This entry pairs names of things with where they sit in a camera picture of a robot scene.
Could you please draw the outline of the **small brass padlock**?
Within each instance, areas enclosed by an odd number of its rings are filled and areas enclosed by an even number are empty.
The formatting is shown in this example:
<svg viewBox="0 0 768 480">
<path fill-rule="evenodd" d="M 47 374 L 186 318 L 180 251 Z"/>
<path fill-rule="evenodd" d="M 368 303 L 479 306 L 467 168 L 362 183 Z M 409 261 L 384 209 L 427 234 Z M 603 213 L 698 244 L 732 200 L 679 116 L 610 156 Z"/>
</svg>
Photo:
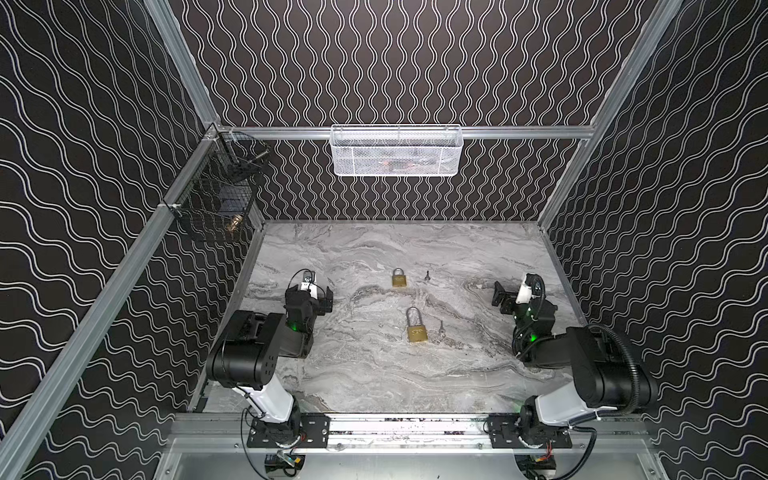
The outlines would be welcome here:
<svg viewBox="0 0 768 480">
<path fill-rule="evenodd" d="M 391 284 L 393 288 L 405 288 L 407 286 L 407 276 L 402 268 L 395 268 L 392 271 Z"/>
</svg>

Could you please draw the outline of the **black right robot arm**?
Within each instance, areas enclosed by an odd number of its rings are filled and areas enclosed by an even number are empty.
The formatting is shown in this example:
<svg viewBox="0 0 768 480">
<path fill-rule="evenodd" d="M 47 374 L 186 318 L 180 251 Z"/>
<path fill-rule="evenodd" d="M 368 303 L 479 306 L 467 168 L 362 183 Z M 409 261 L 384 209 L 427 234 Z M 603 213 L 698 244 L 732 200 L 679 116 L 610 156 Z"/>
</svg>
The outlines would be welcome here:
<svg viewBox="0 0 768 480">
<path fill-rule="evenodd" d="M 625 336 L 602 324 L 553 332 L 557 306 L 548 300 L 542 277 L 526 275 L 515 293 L 496 281 L 491 305 L 512 317 L 512 352 L 525 367 L 568 368 L 572 375 L 564 385 L 525 400 L 512 424 L 491 422 L 494 442 L 566 445 L 566 432 L 574 427 L 657 402 L 658 383 Z"/>
</svg>

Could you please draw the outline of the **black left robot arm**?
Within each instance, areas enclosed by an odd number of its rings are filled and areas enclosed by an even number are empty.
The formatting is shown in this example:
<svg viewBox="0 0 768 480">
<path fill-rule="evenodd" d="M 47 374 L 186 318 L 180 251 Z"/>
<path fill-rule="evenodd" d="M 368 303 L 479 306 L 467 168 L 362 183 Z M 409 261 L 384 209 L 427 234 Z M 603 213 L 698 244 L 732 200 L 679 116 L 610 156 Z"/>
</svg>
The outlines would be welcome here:
<svg viewBox="0 0 768 480">
<path fill-rule="evenodd" d="M 306 358 L 315 322 L 333 311 L 334 294 L 310 281 L 285 291 L 282 313 L 238 310 L 228 320 L 206 361 L 206 375 L 241 394 L 253 437 L 281 449 L 318 446 L 322 426 L 301 413 L 296 397 L 276 374 L 278 359 Z"/>
</svg>

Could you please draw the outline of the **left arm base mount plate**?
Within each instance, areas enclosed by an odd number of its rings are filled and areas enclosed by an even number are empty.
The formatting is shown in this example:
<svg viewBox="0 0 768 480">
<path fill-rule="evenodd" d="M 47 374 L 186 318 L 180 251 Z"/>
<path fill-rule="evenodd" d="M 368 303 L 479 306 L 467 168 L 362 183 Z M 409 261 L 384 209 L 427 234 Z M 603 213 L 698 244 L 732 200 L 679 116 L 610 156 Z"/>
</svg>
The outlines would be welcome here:
<svg viewBox="0 0 768 480">
<path fill-rule="evenodd" d="M 301 414 L 283 423 L 251 419 L 246 446 L 251 449 L 325 448 L 330 418 L 323 414 Z"/>
</svg>

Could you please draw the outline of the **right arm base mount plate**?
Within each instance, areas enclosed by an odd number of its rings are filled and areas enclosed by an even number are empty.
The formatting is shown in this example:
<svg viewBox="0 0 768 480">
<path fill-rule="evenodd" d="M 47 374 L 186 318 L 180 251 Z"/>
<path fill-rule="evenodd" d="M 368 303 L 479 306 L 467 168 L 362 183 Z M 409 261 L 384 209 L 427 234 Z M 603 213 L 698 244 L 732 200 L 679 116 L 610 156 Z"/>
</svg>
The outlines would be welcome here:
<svg viewBox="0 0 768 480">
<path fill-rule="evenodd" d="M 484 422 L 493 449 L 570 449 L 572 441 L 564 427 L 538 420 L 520 419 L 519 414 L 491 414 Z"/>
</svg>

